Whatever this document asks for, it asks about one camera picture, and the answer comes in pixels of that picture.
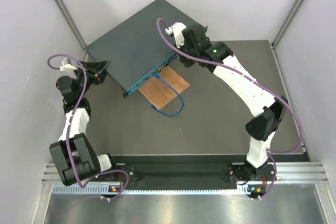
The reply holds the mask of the dark blue network switch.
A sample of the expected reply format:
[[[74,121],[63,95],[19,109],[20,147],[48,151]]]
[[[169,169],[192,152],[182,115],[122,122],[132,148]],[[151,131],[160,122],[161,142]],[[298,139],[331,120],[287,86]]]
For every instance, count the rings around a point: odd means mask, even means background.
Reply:
[[[168,1],[155,0],[86,47],[92,59],[110,61],[106,71],[120,85],[124,97],[134,93],[176,56],[158,32],[158,18],[168,25],[196,23]]]

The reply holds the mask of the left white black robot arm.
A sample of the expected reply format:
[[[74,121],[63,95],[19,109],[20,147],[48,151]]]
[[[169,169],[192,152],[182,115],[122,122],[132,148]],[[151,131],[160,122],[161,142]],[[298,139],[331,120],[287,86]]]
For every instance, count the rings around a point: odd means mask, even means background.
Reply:
[[[49,147],[58,175],[65,186],[79,183],[100,173],[107,180],[114,180],[119,168],[112,163],[108,154],[97,155],[86,137],[86,128],[91,118],[91,107],[85,93],[91,85],[104,82],[109,60],[85,62],[79,66],[64,58],[61,71],[70,71],[75,77],[61,76],[56,88],[63,97],[63,110],[66,117],[63,132],[57,142]]]

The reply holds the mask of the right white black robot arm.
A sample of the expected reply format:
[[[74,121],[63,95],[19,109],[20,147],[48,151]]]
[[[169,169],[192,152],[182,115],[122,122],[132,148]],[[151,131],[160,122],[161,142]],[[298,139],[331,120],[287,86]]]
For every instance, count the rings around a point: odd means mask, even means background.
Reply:
[[[252,76],[223,42],[211,42],[200,24],[175,23],[172,28],[177,49],[196,58],[200,66],[222,79],[247,105],[253,118],[245,128],[249,151],[241,175],[256,180],[264,174],[267,150],[285,113],[285,106],[272,94],[253,84]]]

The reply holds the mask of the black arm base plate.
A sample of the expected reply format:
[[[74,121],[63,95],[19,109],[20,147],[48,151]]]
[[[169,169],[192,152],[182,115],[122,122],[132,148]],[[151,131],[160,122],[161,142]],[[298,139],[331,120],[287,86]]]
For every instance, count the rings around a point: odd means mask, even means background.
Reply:
[[[164,187],[182,185],[187,178],[194,182],[205,178],[207,183],[247,183],[263,177],[271,181],[275,174],[272,162],[265,161],[255,168],[244,155],[115,155],[111,160],[129,172],[131,182],[148,180]]]

